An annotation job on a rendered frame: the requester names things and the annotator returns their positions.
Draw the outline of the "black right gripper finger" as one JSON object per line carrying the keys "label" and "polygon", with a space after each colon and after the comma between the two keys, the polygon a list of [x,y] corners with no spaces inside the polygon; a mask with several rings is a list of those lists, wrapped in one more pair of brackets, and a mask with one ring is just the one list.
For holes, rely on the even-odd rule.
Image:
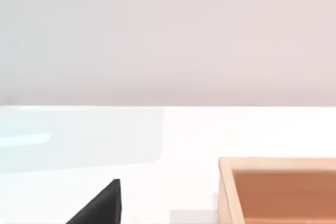
{"label": "black right gripper finger", "polygon": [[66,224],[121,224],[120,179],[114,179]]}

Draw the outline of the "shallow salmon-coloured box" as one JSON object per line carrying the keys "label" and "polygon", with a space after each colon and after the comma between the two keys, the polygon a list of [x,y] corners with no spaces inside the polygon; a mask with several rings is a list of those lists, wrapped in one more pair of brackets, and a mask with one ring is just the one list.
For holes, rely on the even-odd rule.
{"label": "shallow salmon-coloured box", "polygon": [[336,158],[221,157],[217,224],[336,224]]}

